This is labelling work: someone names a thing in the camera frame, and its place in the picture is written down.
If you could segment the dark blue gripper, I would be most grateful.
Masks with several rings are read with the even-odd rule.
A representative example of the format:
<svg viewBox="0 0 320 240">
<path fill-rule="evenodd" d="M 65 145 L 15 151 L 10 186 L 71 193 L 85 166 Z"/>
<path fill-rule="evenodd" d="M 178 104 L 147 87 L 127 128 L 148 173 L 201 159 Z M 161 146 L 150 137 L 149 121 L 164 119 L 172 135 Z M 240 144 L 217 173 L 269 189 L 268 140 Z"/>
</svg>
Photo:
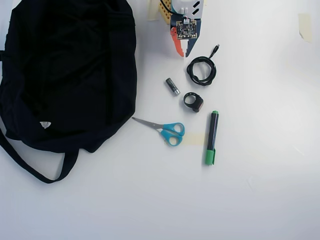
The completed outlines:
<svg viewBox="0 0 320 240">
<path fill-rule="evenodd" d="M 197 33 L 197 38 L 200 37 L 200 32 L 201 32 L 201 24 L 202 24 L 202 20 L 200 18 L 196 18 L 196 33 Z M 184 57 L 184 51 L 182 49 L 182 45 L 181 45 L 181 40 L 178 39 L 178 35 L 177 35 L 177 29 L 176 27 L 172 27 L 170 29 L 170 34 L 171 34 L 171 37 L 172 37 L 172 40 L 174 42 L 174 45 L 175 45 L 175 49 L 177 51 L 177 53 L 181 56 L 181 57 Z M 186 49 L 186 53 L 185 53 L 185 57 L 187 58 L 193 47 L 195 46 L 196 42 L 197 42 L 197 38 L 191 38 L 188 40 L 187 42 L 187 49 Z"/>
</svg>

